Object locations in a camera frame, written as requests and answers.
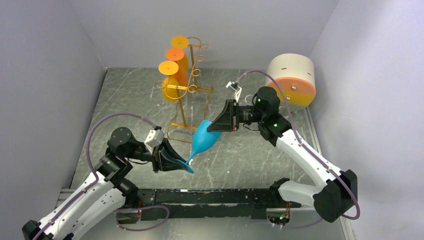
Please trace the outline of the blue wine glass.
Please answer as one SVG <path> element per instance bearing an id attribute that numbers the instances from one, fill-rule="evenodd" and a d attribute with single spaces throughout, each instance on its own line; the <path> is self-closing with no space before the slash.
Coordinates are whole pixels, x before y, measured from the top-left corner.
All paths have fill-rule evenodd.
<path id="1" fill-rule="evenodd" d="M 222 131 L 208 131 L 208 127 L 212 124 L 210 120 L 202 120 L 191 141 L 191 153 L 186 161 L 178 160 L 185 167 L 185 171 L 193 174 L 194 170 L 191 167 L 191 161 L 194 156 L 209 150 L 222 135 Z"/>

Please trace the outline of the clear wine glass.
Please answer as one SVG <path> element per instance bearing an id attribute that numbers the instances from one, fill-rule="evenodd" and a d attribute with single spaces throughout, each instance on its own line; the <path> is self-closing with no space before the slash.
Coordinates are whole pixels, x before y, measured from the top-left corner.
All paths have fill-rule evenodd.
<path id="1" fill-rule="evenodd" d="M 288 115 L 288 110 L 287 110 L 287 108 L 285 106 L 280 106 L 278 109 L 279 109 L 279 113 L 282 116 L 287 116 Z"/>
<path id="2" fill-rule="evenodd" d="M 253 95 L 252 94 L 248 94 L 244 97 L 244 102 L 248 105 L 252 104 L 252 100 L 253 100 Z"/>

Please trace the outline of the gold wire glass rack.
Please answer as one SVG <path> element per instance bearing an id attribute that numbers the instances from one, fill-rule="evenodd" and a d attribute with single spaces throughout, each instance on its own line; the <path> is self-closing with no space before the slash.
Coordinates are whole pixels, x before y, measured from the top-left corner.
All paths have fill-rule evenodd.
<path id="1" fill-rule="evenodd" d="M 184 49 L 186 55 L 188 56 L 188 67 L 189 67 L 187 71 L 188 83 L 186 86 L 170 85 L 171 88 L 176 88 L 179 90 L 179 97 L 177 98 L 177 101 L 174 101 L 176 103 L 175 114 L 172 117 L 166 130 L 166 135 L 170 140 L 175 140 L 182 143 L 190 143 L 191 141 L 186 139 L 171 137 L 170 136 L 171 128 L 180 128 L 180 129 L 189 130 L 189 131 L 194 131 L 197 129 L 196 126 L 190 125 L 186 121 L 186 116 L 185 116 L 184 107 L 183 107 L 183 98 L 188 94 L 194 94 L 197 92 L 207 93 L 206 104 L 205 104 L 205 108 L 207 108 L 209 106 L 210 96 L 213 91 L 212 86 L 203 87 L 198 83 L 198 78 L 200 78 L 201 76 L 201 70 L 198 68 L 198 63 L 203 62 L 205 58 L 205 56 L 201 53 L 201 51 L 207 50 L 209 47 L 209 44 L 203 43 L 200 38 L 195 36 L 190 36 L 186 38 L 188 38 L 188 41 L 189 41 L 188 47 Z M 157 87 L 159 89 L 160 89 L 162 81 L 159 81 L 157 84 Z"/>

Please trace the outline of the orange wine glass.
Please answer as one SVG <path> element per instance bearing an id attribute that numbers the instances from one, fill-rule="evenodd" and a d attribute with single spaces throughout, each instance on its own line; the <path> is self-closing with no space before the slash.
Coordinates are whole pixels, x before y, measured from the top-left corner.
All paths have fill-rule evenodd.
<path id="1" fill-rule="evenodd" d="M 178 71 L 172 77 L 178 81 L 180 86 L 186 86 L 188 84 L 189 60 L 183 49 L 171 47 L 166 51 L 165 56 L 178 65 Z"/>

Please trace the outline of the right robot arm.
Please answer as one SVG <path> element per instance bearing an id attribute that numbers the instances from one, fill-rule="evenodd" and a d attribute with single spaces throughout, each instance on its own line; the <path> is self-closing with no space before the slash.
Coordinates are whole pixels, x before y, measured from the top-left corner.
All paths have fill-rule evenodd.
<path id="1" fill-rule="evenodd" d="M 358 177 L 341 170 L 305 142 L 294 126 L 279 113 L 280 98 L 269 86 L 259 88 L 251 105 L 228 99 L 220 115 L 208 124 L 212 132 L 235 132 L 240 124 L 258 125 L 262 138 L 289 155 L 312 179 L 313 185 L 283 179 L 273 184 L 270 202 L 282 207 L 295 202 L 313 207 L 325 221 L 333 223 L 358 203 Z"/>

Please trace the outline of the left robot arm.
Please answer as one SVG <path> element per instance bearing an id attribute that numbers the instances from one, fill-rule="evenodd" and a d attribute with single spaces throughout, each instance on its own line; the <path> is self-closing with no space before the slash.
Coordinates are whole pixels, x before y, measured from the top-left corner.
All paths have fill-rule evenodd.
<path id="1" fill-rule="evenodd" d="M 136 140 L 129 128 L 119 127 L 107 145 L 105 155 L 77 190 L 47 216 L 39 221 L 29 220 L 22 227 L 26 240 L 79 240 L 113 211 L 134 211 L 141 200 L 138 187 L 126 178 L 133 168 L 131 159 L 151 162 L 156 173 L 193 173 L 160 127 L 150 130 L 144 142 Z"/>

